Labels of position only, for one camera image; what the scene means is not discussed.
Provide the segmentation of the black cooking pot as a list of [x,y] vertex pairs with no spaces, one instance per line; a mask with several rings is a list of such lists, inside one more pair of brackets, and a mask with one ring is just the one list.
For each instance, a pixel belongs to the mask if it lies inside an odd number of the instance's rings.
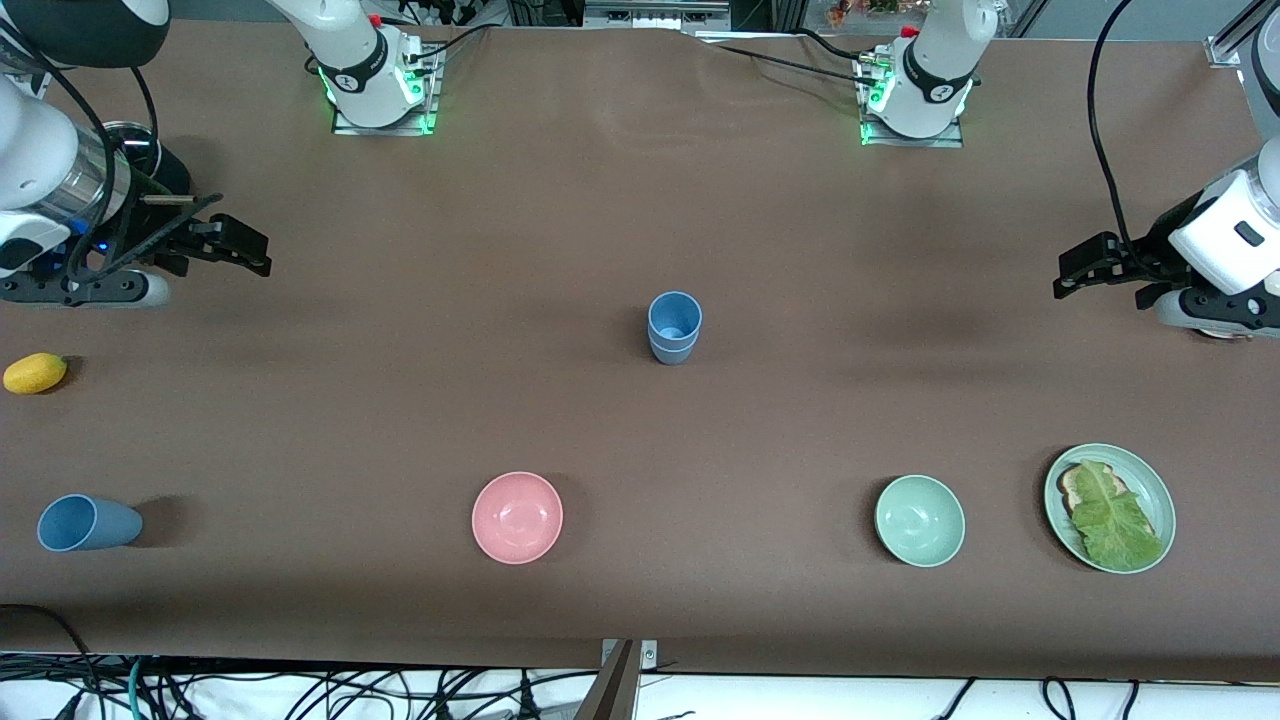
[[[136,176],[145,176],[131,168]],[[177,195],[187,195],[191,191],[191,176],[186,164],[172,154],[163,146],[163,160],[155,173],[155,177],[148,177],[152,182],[164,187],[166,191]]]

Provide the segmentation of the glass pot lid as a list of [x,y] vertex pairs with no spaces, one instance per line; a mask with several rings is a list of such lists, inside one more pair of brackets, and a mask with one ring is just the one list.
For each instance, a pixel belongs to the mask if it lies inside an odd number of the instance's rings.
[[104,124],[104,129],[131,168],[155,177],[163,160],[163,146],[147,126],[132,120],[110,120]]

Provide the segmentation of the yellow lemon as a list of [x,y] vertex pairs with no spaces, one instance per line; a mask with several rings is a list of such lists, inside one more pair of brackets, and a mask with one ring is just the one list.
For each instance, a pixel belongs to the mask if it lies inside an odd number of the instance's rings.
[[67,377],[68,363],[56,354],[31,354],[12,363],[0,382],[13,395],[41,395],[59,386]]

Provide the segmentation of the toasted bread slice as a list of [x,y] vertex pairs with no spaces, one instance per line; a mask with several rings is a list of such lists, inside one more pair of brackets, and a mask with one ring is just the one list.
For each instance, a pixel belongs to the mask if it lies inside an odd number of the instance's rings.
[[1059,488],[1073,524],[1085,538],[1155,537],[1155,527],[1142,510],[1137,493],[1111,465],[1080,461],[1060,477]]

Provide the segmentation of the mint green plate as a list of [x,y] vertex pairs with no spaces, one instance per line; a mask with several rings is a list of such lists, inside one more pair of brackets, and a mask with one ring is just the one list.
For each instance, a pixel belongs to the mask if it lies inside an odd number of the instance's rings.
[[[1137,493],[1142,510],[1155,527],[1155,534],[1164,543],[1160,559],[1149,566],[1139,571],[1107,570],[1091,561],[1085,555],[1082,538],[1073,525],[1062,491],[1059,488],[1060,477],[1073,465],[1085,460],[1111,465],[1129,488]],[[1044,474],[1042,505],[1044,519],[1062,547],[1087,566],[1111,574],[1132,575],[1157,566],[1169,555],[1176,538],[1178,515],[1164,479],[1146,460],[1115,445],[1085,443],[1062,451]]]

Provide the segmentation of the green lettuce leaf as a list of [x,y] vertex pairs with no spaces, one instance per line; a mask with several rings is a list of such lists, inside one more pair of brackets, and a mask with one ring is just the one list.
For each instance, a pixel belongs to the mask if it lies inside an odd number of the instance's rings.
[[1142,510],[1137,495],[1114,469],[1085,460],[1062,477],[1071,523],[1088,559],[1107,570],[1139,571],[1157,561],[1164,543]]

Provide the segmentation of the mint green bowl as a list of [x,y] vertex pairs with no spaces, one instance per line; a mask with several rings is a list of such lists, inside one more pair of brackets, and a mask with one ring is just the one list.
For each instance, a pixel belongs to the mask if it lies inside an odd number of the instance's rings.
[[959,555],[966,537],[957,496],[928,475],[892,479],[876,501],[873,523],[882,546],[913,568],[943,566]]

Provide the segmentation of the pink bowl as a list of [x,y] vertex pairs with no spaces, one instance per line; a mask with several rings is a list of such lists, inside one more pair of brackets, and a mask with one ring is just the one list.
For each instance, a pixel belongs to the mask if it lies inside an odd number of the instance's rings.
[[471,530],[483,553],[504,565],[535,562],[561,537],[564,509],[556,487],[530,471],[509,471],[477,493]]

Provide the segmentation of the silver metal box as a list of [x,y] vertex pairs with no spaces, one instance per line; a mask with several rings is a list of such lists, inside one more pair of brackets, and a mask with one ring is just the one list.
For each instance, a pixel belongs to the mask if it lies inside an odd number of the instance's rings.
[[584,0],[589,29],[658,28],[684,33],[730,32],[730,0]]

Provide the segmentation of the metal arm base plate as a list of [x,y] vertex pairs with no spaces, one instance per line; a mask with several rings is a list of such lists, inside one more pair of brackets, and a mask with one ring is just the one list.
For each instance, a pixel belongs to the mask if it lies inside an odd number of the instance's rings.
[[858,106],[864,145],[916,149],[960,149],[964,145],[959,117],[972,81],[960,83],[942,102],[932,102],[899,72],[891,44],[860,53],[851,61],[859,81]]
[[381,106],[403,109],[404,114],[384,126],[360,126],[343,113],[335,91],[326,85],[332,106],[332,132],[346,136],[422,137],[435,132],[444,86],[447,55],[398,65],[393,72],[389,95],[378,96]]

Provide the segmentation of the aluminium frame profile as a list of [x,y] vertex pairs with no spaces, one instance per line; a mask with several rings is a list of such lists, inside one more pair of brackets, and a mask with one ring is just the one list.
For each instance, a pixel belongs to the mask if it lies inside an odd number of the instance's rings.
[[1230,20],[1204,40],[1204,51],[1211,67],[1240,65],[1240,51],[1256,32],[1260,17],[1267,13],[1268,1],[1248,0]]

